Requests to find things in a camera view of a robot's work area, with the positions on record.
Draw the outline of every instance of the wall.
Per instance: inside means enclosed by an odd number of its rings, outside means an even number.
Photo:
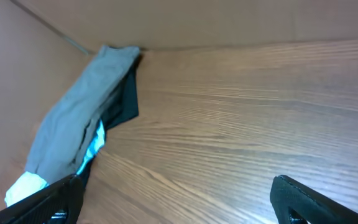
[[[82,46],[358,38],[358,0],[17,0]]]
[[[28,152],[38,124],[85,60],[22,9],[0,0],[0,174],[9,159]]]

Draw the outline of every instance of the gray cloth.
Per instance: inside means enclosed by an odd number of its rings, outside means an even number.
[[[139,53],[138,47],[101,48],[42,121],[25,171],[38,174],[52,184],[78,170],[101,114],[117,98],[119,82]]]

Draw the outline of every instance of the small black object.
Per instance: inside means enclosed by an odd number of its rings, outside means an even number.
[[[0,211],[0,224],[76,223],[83,195],[83,181],[76,175],[69,175]],[[56,212],[65,213],[65,220],[52,219]]]
[[[270,202],[279,224],[358,224],[358,213],[285,175],[274,178]]]

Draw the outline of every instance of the brown wood grain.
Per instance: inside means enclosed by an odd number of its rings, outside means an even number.
[[[81,220],[275,223],[279,174],[358,212],[358,40],[145,52],[137,88]]]

